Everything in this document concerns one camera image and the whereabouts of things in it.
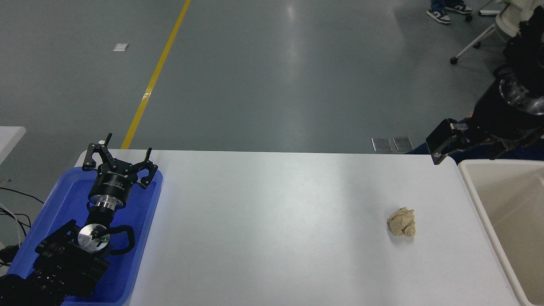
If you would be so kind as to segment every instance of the gray floor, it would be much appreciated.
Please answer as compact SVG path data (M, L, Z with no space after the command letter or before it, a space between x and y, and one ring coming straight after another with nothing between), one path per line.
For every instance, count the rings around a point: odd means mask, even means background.
M473 7L483 1L471 1ZM0 125L27 128L0 166L45 199L89 142L118 148L184 1L0 2ZM472 110L503 63L493 18L444 26L428 1L193 0L131 148L373 152ZM112 52L128 42L126 52ZM0 191L12 211L40 204ZM0 241L16 243L0 219Z

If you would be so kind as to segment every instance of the jeans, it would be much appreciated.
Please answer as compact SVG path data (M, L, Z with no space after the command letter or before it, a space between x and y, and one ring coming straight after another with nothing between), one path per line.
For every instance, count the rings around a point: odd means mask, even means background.
M446 4L454 4L459 2L459 0L431 0L431 9L433 11L444 11L446 9Z

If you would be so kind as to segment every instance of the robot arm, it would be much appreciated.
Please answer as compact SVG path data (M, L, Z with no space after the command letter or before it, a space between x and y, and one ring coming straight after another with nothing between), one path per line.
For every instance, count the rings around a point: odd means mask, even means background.
M70 220L47 236L36 247L39 254L34 262L34 271L23 279L14 274L0 278L0 305L59 306L67 296L91 297L110 263L109 255L121 255L134 247L134 230L129 225L111 227L115 212L126 206L134 184L146 189L157 166L150 160L151 148L145 159L130 164L113 158L108 143L89 144L82 169L97 171L96 180L88 195L88 217L84 226L78 227ZM102 164L96 169L92 155L98 153ZM138 181L138 173L144 169L149 174ZM110 236L125 232L128 246L113 250Z
M530 146L544 134L544 8L504 50L513 73L498 77L478 100L466 123L443 120L426 142L435 164L448 155L488 145L495 159L518 146Z

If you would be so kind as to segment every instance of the yellow floor line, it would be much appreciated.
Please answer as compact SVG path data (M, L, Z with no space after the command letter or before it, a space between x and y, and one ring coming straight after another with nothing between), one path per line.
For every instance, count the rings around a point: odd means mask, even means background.
M168 57L168 52L170 52L170 48L172 47L172 44L174 43L174 39L176 38L177 31L180 29L181 22L183 21L183 18L185 17L185 13L187 12L187 9L189 8L190 3L191 3L191 0L186 0L185 4L183 5L183 8L181 9L180 15L176 20L176 24L174 25L174 28L172 29L172 33L170 33L170 37L168 37L168 41L166 42L166 45L164 46L163 54L160 55L159 62L157 63L157 66L155 67L155 71L153 72L153 75L151 76L151 80L149 80L149 84L147 85L147 89L145 90L144 96L141 98L141 102L140 102L140 105L138 106L138 110L136 110L136 114L134 115L134 118L132 119L132 123L130 127L128 128L127 134L125 136L125 140L123 140L123 144L121 144L122 149L128 149L128 147L131 145L132 138L134 137L134 133L136 133L136 129L138 128L138 125L140 124L141 116L144 114L145 107L147 106L147 102L149 101L149 97L151 96L151 93L153 92L155 83L157 83L157 79L159 78L160 71L162 70L164 62L166 61L166 58Z

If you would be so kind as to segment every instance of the plastic container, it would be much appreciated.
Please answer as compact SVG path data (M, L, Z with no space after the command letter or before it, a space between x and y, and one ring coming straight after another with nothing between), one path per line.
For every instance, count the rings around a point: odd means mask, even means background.
M147 171L142 171L141 175L147 175ZM84 225L88 215L87 195L95 178L96 172L84 172L81 168L72 168L62 174L44 208L36 217L8 273L26 278L33 271L32 265L38 257L34 249L45 237L71 219L75 219L80 227ZM139 186L132 188L127 206L117 211L112 226L132 226L135 247L127 254L106 258L111 265L96 285L92 298L69 296L63 306L121 306L129 299L138 275L162 182L162 173L157 171L147 189ZM111 243L114 249L125 248L128 245L127 235L112 235Z
M466 160L459 169L517 299L544 305L544 162Z

